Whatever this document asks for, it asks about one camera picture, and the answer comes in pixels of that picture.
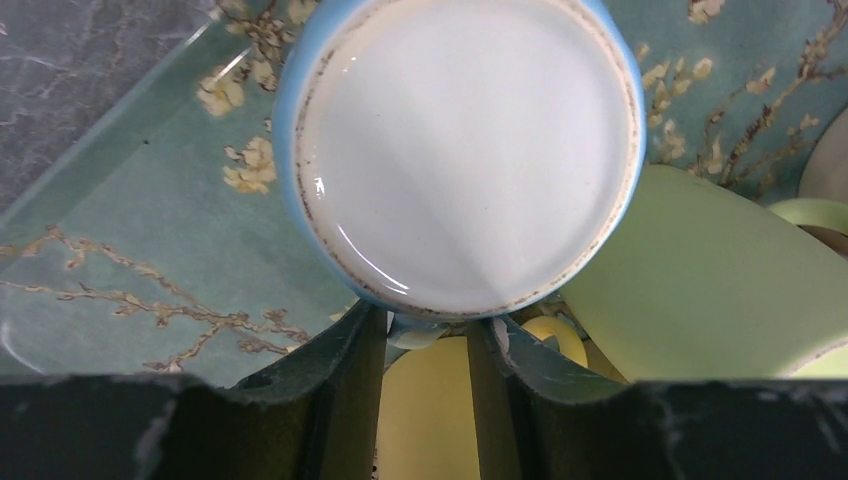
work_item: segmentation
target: green mug handle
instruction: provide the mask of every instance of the green mug handle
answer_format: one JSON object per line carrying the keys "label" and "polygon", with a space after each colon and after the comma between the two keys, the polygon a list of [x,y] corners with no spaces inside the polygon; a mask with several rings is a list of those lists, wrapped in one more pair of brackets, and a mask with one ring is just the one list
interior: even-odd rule
{"label": "green mug handle", "polygon": [[848,235],[848,205],[823,198],[793,198],[768,209],[798,226],[827,228]]}

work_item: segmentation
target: green mug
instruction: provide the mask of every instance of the green mug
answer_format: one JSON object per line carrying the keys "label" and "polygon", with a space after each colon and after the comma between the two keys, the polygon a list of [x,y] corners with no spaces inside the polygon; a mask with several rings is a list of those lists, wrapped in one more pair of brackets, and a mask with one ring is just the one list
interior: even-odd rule
{"label": "green mug", "polygon": [[848,377],[848,262],[797,227],[848,234],[848,205],[769,210],[646,167],[619,227],[561,293],[630,381]]}

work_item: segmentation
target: mug rim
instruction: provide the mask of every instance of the mug rim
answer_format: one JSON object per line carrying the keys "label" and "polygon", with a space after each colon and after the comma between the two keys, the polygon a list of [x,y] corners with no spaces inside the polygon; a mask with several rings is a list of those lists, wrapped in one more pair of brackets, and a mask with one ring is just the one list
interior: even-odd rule
{"label": "mug rim", "polygon": [[562,269],[556,278],[548,279],[529,294],[525,293],[499,306],[484,311],[441,311],[387,299],[365,280],[357,277],[353,269],[336,254],[326,237],[322,236],[322,227],[312,216],[309,197],[301,178],[298,142],[302,137],[305,112],[308,110],[308,94],[315,88],[322,69],[336,51],[333,47],[342,44],[345,35],[363,26],[371,14],[401,1],[420,0],[327,1],[316,8],[306,23],[301,38],[291,49],[284,63],[280,76],[283,88],[279,89],[273,111],[274,160],[278,167],[282,194],[290,214],[295,217],[299,228],[319,251],[324,262],[348,288],[370,303],[407,315],[437,320],[471,320],[513,312],[540,300],[576,275],[607,240],[627,210],[644,164],[647,143],[645,105],[638,63],[606,8],[598,0],[539,0],[559,7],[563,15],[570,16],[589,34],[595,45],[611,60],[611,66],[618,74],[617,82],[624,93],[627,108],[624,113],[630,135],[626,144],[628,158],[623,162],[622,180],[605,221],[594,232],[588,246]]}

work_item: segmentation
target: mug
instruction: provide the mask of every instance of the mug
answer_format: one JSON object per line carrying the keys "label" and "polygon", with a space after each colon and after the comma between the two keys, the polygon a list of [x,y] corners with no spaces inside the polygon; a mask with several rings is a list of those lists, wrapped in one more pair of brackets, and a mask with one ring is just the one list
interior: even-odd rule
{"label": "mug", "polygon": [[596,0],[328,0],[281,75],[281,189],[396,323],[508,313],[618,223],[645,150],[640,81]]}
{"label": "mug", "polygon": [[618,229],[560,292],[630,381],[848,376],[848,263],[798,228],[848,233],[848,206],[770,210],[647,166]]}
{"label": "mug", "polygon": [[[565,322],[537,317],[522,327],[539,340],[554,336],[561,354],[587,366],[586,350]],[[380,396],[376,463],[380,477],[391,480],[479,480],[465,337],[442,338],[389,367]]]}

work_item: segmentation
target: brown speckled rim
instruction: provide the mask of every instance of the brown speckled rim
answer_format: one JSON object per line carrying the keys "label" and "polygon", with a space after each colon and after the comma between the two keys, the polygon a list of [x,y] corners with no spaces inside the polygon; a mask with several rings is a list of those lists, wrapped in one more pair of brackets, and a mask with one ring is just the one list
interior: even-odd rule
{"label": "brown speckled rim", "polygon": [[341,272],[363,292],[372,296],[376,303],[381,303],[390,307],[393,310],[402,311],[410,315],[422,317],[431,317],[438,319],[476,319],[497,316],[504,313],[509,313],[518,310],[526,305],[529,305],[552,291],[562,286],[567,280],[573,277],[583,266],[595,255],[598,248],[609,237],[615,226],[621,220],[624,211],[626,210],[630,198],[633,195],[636,182],[641,171],[643,152],[644,152],[644,121],[643,102],[641,100],[641,78],[638,75],[638,68],[634,69],[635,62],[632,60],[632,55],[629,50],[626,50],[626,44],[619,36],[614,27],[609,25],[609,21],[598,18],[589,7],[584,5],[580,0],[540,0],[559,7],[572,19],[577,21],[586,31],[591,34],[601,50],[605,53],[609,62],[615,67],[618,75],[618,84],[624,93],[624,98],[627,102],[628,113],[628,152],[627,161],[622,172],[622,182],[616,194],[613,208],[609,211],[607,219],[602,227],[595,233],[594,238],[589,242],[589,246],[574,260],[571,264],[563,269],[559,275],[550,281],[539,285],[530,293],[511,300],[502,305],[498,305],[491,309],[471,311],[445,311],[427,308],[421,305],[415,305],[409,302],[403,302],[398,299],[391,299],[376,291],[368,282],[359,277],[353,268],[341,258],[331,247],[331,242],[327,240],[326,232],[322,229],[319,222],[316,221],[313,209],[310,207],[311,198],[307,193],[306,184],[304,182],[304,167],[311,164],[311,160],[303,155],[305,146],[304,130],[307,120],[312,112],[309,108],[315,97],[315,92],[321,83],[324,74],[328,70],[328,66],[332,62],[336,52],[342,45],[345,45],[351,37],[363,28],[368,21],[383,8],[402,1],[420,1],[420,0],[381,0],[374,2],[368,8],[363,9],[359,14],[352,18],[347,26],[335,36],[324,50],[323,55],[313,69],[312,76],[306,86],[306,93],[303,96],[299,111],[297,113],[297,123],[295,127],[294,138],[294,173],[297,183],[297,195],[300,204],[303,208],[303,213],[309,228],[315,235],[315,238],[320,242],[321,248],[335,263]]}

